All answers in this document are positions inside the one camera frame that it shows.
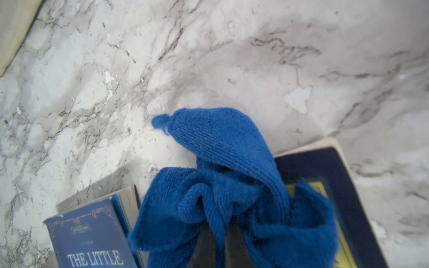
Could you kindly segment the blue Little Prince book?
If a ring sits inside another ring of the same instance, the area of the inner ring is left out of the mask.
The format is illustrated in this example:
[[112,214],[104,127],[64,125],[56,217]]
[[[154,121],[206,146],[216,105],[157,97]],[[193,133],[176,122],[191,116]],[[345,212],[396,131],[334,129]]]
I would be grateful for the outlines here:
[[139,206],[133,185],[46,219],[59,267],[147,267],[148,253],[134,252],[127,240]]

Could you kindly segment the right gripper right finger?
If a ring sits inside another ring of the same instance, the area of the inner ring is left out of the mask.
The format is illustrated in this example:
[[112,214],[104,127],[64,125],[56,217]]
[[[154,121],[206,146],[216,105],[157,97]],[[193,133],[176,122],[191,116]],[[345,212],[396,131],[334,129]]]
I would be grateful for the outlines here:
[[245,245],[237,219],[231,219],[225,238],[226,268],[255,268]]

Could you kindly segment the blue microfiber cloth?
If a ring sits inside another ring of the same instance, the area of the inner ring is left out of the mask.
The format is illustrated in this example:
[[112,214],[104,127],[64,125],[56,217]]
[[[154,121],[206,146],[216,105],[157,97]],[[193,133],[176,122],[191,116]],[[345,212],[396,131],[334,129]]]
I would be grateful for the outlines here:
[[335,209],[306,181],[290,195],[253,121],[233,108],[180,109],[153,118],[196,156],[195,168],[165,167],[145,194],[128,241],[151,268],[186,268],[203,222],[225,267],[236,218],[256,268],[331,268],[339,247]]

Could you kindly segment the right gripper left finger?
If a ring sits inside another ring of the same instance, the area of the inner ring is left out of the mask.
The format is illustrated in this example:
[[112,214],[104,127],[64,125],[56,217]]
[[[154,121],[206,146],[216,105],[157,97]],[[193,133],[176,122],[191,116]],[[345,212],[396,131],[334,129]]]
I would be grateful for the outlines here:
[[203,222],[187,268],[215,268],[216,239],[208,222]]

